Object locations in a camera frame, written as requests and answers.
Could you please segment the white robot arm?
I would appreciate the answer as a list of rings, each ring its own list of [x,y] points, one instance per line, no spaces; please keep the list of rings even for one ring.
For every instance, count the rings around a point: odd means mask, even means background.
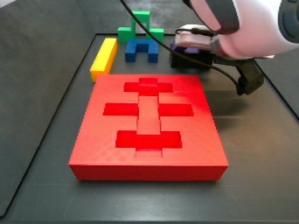
[[[177,29],[174,44],[221,58],[264,58],[299,48],[299,0],[185,0],[200,25]]]

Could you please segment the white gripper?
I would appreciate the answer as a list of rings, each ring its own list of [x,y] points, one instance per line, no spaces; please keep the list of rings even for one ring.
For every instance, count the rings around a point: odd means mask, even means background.
[[[192,47],[210,52],[213,36],[213,31],[205,25],[186,24],[174,31],[174,44],[180,47]]]

